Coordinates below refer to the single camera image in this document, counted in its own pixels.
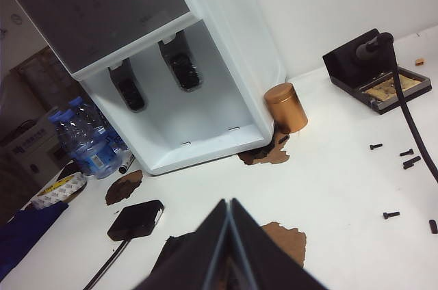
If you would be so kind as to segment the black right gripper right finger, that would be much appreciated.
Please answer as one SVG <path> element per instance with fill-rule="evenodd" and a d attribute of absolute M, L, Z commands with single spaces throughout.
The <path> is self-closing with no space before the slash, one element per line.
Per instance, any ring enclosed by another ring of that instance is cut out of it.
<path fill-rule="evenodd" d="M 324 289 L 290 258 L 237 199 L 229 203 L 231 256 L 244 289 Z"/>

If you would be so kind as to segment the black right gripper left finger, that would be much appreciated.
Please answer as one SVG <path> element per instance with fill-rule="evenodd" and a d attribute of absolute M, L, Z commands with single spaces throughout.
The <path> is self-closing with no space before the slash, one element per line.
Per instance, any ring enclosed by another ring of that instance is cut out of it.
<path fill-rule="evenodd" d="M 219 289 L 228 235 L 228 207 L 222 199 L 179 250 L 136 288 Z"/>

